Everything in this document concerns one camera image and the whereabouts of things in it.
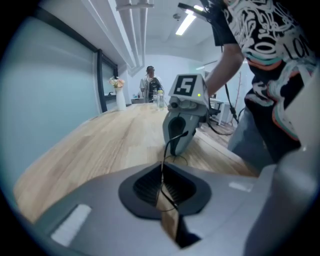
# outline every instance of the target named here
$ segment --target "person in background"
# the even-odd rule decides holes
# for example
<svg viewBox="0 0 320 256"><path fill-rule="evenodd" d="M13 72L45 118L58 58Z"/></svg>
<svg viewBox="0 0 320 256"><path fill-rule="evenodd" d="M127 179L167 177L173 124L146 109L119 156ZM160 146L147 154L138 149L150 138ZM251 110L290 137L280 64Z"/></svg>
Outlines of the person in background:
<svg viewBox="0 0 320 256"><path fill-rule="evenodd" d="M146 68L145 78L141 79L140 90L146 103L153 99L154 90L163 90L162 80L159 76L155 75L155 68L148 66Z"/></svg>

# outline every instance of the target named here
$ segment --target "gray pants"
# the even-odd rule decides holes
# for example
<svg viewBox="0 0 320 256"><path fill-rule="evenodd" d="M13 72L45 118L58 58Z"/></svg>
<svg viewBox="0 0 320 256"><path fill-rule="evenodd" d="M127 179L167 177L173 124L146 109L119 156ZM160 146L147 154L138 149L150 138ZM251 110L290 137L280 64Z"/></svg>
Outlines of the gray pants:
<svg viewBox="0 0 320 256"><path fill-rule="evenodd" d="M227 148L256 168L259 173L265 166L274 164L256 127L254 117L247 108L244 109Z"/></svg>

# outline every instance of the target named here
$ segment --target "wooden table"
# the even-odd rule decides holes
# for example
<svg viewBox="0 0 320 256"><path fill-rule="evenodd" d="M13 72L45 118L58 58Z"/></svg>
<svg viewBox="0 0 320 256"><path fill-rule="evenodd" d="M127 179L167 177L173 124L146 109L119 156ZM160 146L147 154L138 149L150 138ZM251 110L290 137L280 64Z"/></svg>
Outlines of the wooden table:
<svg viewBox="0 0 320 256"><path fill-rule="evenodd" d="M135 104L126 111L107 112L80 125L19 178L14 195L21 212L34 222L53 203L94 177L162 161L166 114L167 110L157 111L150 103ZM240 157L201 129L182 155L195 168L254 176ZM179 157L175 163L186 164Z"/></svg>

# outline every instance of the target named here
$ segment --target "ceiling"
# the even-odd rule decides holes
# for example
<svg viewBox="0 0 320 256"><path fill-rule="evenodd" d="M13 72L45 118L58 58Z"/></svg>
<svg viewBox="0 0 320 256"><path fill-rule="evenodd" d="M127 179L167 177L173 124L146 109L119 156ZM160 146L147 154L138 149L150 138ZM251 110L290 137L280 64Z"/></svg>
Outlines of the ceiling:
<svg viewBox="0 0 320 256"><path fill-rule="evenodd" d="M187 16L178 3L202 6L200 0L154 0L154 8L148 10L146 44L153 47L190 48L213 36L211 25L196 18L183 35L176 31ZM173 18L180 14L181 19Z"/></svg>

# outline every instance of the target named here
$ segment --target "desk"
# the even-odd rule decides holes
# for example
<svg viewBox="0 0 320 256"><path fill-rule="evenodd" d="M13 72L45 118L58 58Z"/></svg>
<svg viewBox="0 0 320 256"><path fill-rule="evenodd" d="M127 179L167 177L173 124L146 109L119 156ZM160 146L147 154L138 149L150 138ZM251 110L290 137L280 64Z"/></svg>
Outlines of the desk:
<svg viewBox="0 0 320 256"><path fill-rule="evenodd" d="M34 222L53 203L94 177L162 161L166 114L167 110L155 110L154 104L135 104L80 125L17 181L14 195L22 214ZM195 168L254 176L240 157L200 130L182 155ZM182 158L175 163L186 164Z"/></svg>
<svg viewBox="0 0 320 256"><path fill-rule="evenodd" d="M229 101L219 100L217 98L210 98L210 105L211 105L211 103L221 105L221 109L220 109L221 112L220 112L220 117L219 117L219 121L218 121L218 125L221 125L222 117L224 115L225 105L230 106L230 103L229 103Z"/></svg>

